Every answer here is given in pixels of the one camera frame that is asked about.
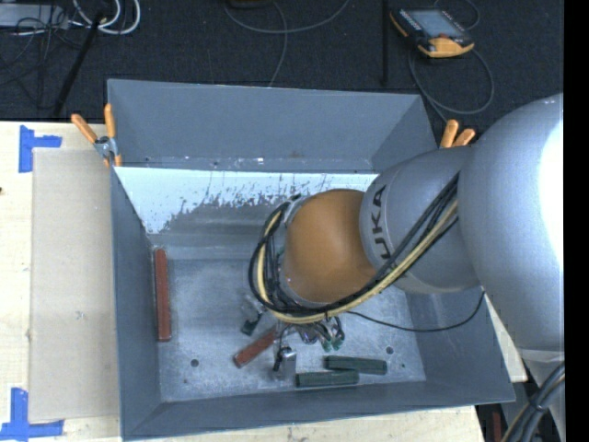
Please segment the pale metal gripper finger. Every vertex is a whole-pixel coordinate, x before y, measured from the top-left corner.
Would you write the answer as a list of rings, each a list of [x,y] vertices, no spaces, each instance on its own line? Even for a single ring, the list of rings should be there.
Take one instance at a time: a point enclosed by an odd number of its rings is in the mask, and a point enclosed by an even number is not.
[[[290,379],[296,373],[297,353],[290,346],[281,347],[274,361],[274,376],[277,379]]]
[[[241,311],[244,317],[241,332],[252,335],[265,313],[265,307],[254,296],[246,294],[241,301]]]

